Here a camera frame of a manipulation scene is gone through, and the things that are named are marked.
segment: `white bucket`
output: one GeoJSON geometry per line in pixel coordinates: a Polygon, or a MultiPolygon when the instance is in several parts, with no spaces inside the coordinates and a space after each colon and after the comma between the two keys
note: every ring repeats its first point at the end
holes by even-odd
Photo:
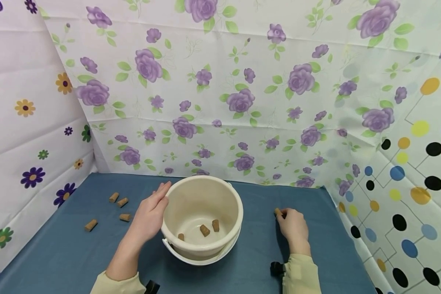
{"type": "Polygon", "coordinates": [[[178,259],[187,263],[199,261],[191,263],[195,265],[213,263],[235,245],[242,226],[243,205],[232,185],[213,176],[192,176],[175,183],[167,197],[170,202],[162,224],[163,241],[178,259]],[[219,232],[212,228],[215,219],[219,220],[219,232]],[[208,236],[201,233],[201,225],[211,230],[208,236]],[[185,241],[178,239],[180,233],[185,241]]]}

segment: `purple flower print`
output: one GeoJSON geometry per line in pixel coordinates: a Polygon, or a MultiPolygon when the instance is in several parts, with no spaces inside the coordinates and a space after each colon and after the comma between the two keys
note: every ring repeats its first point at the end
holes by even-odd
{"type": "Polygon", "coordinates": [[[344,128],[341,128],[337,131],[338,136],[346,138],[348,136],[348,131],[344,128]]]}
{"type": "Polygon", "coordinates": [[[242,149],[243,151],[247,151],[247,150],[248,150],[248,145],[247,145],[247,143],[240,142],[240,143],[237,144],[237,145],[238,145],[238,147],[239,147],[240,149],[242,149]]]}
{"type": "Polygon", "coordinates": [[[271,40],[271,42],[274,44],[279,44],[286,41],[286,34],[284,33],[283,27],[280,24],[270,24],[267,36],[268,40],[271,40]]]}
{"type": "Polygon", "coordinates": [[[354,81],[349,80],[339,86],[338,94],[342,96],[349,96],[351,95],[351,92],[355,91],[356,89],[358,89],[358,85],[354,81]]]}
{"type": "Polygon", "coordinates": [[[173,128],[175,129],[175,133],[182,138],[191,139],[193,134],[198,133],[196,126],[182,116],[173,120],[173,128]]]}
{"type": "Polygon", "coordinates": [[[316,126],[310,126],[302,131],[301,143],[305,146],[314,146],[321,136],[322,133],[319,132],[316,126]]]}
{"type": "Polygon", "coordinates": [[[234,167],[237,168],[238,171],[249,170],[253,167],[255,163],[255,158],[248,154],[243,154],[240,158],[234,161],[234,167]]]}
{"type": "Polygon", "coordinates": [[[359,170],[359,166],[357,166],[356,164],[353,164],[353,175],[355,178],[357,178],[359,176],[359,173],[361,173],[361,170],[359,170]]]}
{"type": "Polygon", "coordinates": [[[155,140],[155,137],[157,136],[154,131],[149,129],[145,130],[142,134],[144,135],[145,140],[151,141],[155,140]]]}
{"type": "Polygon", "coordinates": [[[111,19],[109,19],[99,7],[95,6],[91,8],[90,6],[87,6],[87,12],[87,18],[92,25],[94,24],[101,29],[106,29],[109,25],[113,24],[111,19]]]}
{"type": "Polygon", "coordinates": [[[127,165],[138,164],[140,161],[139,150],[127,146],[124,151],[119,155],[119,158],[127,165]]]}
{"type": "Polygon", "coordinates": [[[297,95],[304,94],[314,87],[315,78],[312,75],[312,67],[310,64],[296,65],[294,70],[289,73],[287,82],[289,89],[297,95]]]}
{"type": "Polygon", "coordinates": [[[396,90],[396,95],[394,99],[397,104],[402,103],[403,99],[407,98],[407,88],[406,87],[398,87],[396,90]]]}
{"type": "Polygon", "coordinates": [[[147,37],[145,39],[149,43],[156,43],[161,37],[162,33],[158,29],[150,29],[147,31],[147,37]]]}
{"type": "Polygon", "coordinates": [[[200,158],[210,158],[211,157],[211,152],[205,148],[202,148],[201,150],[199,150],[198,154],[199,154],[200,158]]]}
{"type": "Polygon", "coordinates": [[[243,75],[245,75],[245,81],[249,84],[253,83],[253,79],[256,77],[255,72],[251,68],[244,69],[243,75]]]}
{"type": "Polygon", "coordinates": [[[207,69],[203,68],[196,73],[196,78],[198,79],[196,82],[199,86],[207,86],[212,78],[212,74],[207,69]]]}
{"type": "Polygon", "coordinates": [[[296,182],[296,187],[311,187],[315,183],[315,179],[309,176],[304,177],[296,182]]]}
{"type": "Polygon", "coordinates": [[[93,73],[96,74],[98,72],[98,70],[96,69],[98,65],[90,58],[83,57],[80,59],[80,62],[85,67],[85,69],[91,72],[92,74],[93,73]]]}
{"type": "Polygon", "coordinates": [[[363,13],[356,24],[361,38],[376,37],[384,33],[397,16],[400,3],[395,0],[380,0],[376,6],[363,13]]]}
{"type": "Polygon", "coordinates": [[[165,100],[162,99],[162,98],[160,98],[159,95],[155,95],[155,97],[154,97],[152,100],[150,100],[150,104],[151,104],[153,107],[155,107],[156,109],[159,109],[159,108],[163,108],[163,102],[164,102],[164,101],[165,101],[165,100]]]}
{"type": "Polygon", "coordinates": [[[239,93],[230,94],[227,98],[227,104],[230,111],[245,112],[253,105],[255,96],[249,89],[242,89],[239,93]]]}
{"type": "Polygon", "coordinates": [[[328,45],[321,44],[320,46],[315,47],[315,51],[312,53],[312,58],[321,58],[328,52],[328,45]]]}
{"type": "Polygon", "coordinates": [[[89,80],[86,86],[78,86],[75,90],[76,96],[82,99],[84,105],[101,106],[105,105],[109,97],[109,87],[97,80],[89,80]]]}
{"type": "Polygon", "coordinates": [[[363,114],[363,127],[381,133],[394,123],[394,110],[392,108],[369,109],[363,114]]]}
{"type": "Polygon", "coordinates": [[[216,13],[217,0],[185,0],[185,10],[192,15],[193,21],[206,21],[216,13]]]}
{"type": "Polygon", "coordinates": [[[135,64],[140,75],[151,83],[162,77],[162,66],[155,61],[154,55],[149,49],[135,52],[135,64]]]}
{"type": "Polygon", "coordinates": [[[116,137],[114,137],[116,140],[118,140],[119,142],[121,142],[121,143],[127,143],[128,142],[128,140],[127,140],[127,137],[126,136],[123,136],[123,135],[121,135],[121,134],[119,134],[119,135],[117,135],[116,137]]]}
{"type": "Polygon", "coordinates": [[[191,107],[191,102],[189,102],[187,100],[180,103],[180,111],[181,112],[188,111],[188,108],[190,108],[190,107],[191,107]]]}
{"type": "Polygon", "coordinates": [[[324,118],[325,115],[327,115],[327,112],[325,110],[319,112],[318,114],[315,115],[314,121],[322,120],[322,118],[324,118]]]}

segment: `hand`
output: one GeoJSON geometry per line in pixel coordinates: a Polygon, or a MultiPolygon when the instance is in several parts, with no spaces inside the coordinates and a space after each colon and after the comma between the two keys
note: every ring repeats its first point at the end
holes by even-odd
{"type": "Polygon", "coordinates": [[[304,220],[304,214],[292,208],[284,208],[281,212],[286,215],[286,218],[278,214],[276,219],[278,220],[281,232],[288,240],[289,251],[292,254],[298,253],[310,256],[308,227],[304,220]]]}

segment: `blue tablecloth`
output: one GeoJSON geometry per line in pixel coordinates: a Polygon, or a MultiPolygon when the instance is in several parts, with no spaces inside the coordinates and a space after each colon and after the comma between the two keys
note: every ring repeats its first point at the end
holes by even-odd
{"type": "MultiPolygon", "coordinates": [[[[134,214],[140,201],[166,180],[180,179],[91,174],[0,274],[0,294],[88,294],[128,229],[119,214],[134,214]],[[109,203],[113,192],[129,203],[123,208],[109,203]],[[98,225],[85,232],[93,218],[98,225]]],[[[172,256],[159,233],[140,255],[144,285],[149,279],[157,282],[159,294],[279,294],[280,281],[270,276],[270,263],[286,261],[289,253],[273,210],[293,207],[304,213],[309,226],[323,294],[375,293],[325,189],[232,185],[245,211],[233,250],[215,264],[194,267],[172,256]]]]}

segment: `wine cork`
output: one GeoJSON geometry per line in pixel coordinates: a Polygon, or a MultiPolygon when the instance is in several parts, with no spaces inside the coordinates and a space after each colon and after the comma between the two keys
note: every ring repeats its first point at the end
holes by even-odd
{"type": "Polygon", "coordinates": [[[85,230],[87,232],[91,232],[91,230],[93,230],[97,223],[98,222],[96,219],[91,220],[91,222],[87,223],[87,225],[85,226],[85,230]]]}
{"type": "Polygon", "coordinates": [[[219,220],[212,221],[212,228],[214,229],[214,232],[219,232],[219,220]]]}
{"type": "Polygon", "coordinates": [[[199,229],[201,230],[201,233],[202,233],[204,236],[208,236],[208,235],[211,233],[211,230],[209,230],[205,225],[201,225],[201,226],[199,227],[199,229]]]}
{"type": "Polygon", "coordinates": [[[130,214],[120,214],[119,219],[125,222],[129,222],[131,220],[130,214]]]}
{"type": "Polygon", "coordinates": [[[127,197],[122,198],[121,200],[118,201],[118,206],[123,207],[124,205],[126,205],[127,202],[129,202],[129,199],[127,199],[127,197]]]}
{"type": "Polygon", "coordinates": [[[109,201],[111,203],[115,203],[116,199],[118,199],[118,197],[119,197],[119,193],[118,192],[114,192],[113,195],[111,195],[111,197],[109,198],[109,201]]]}

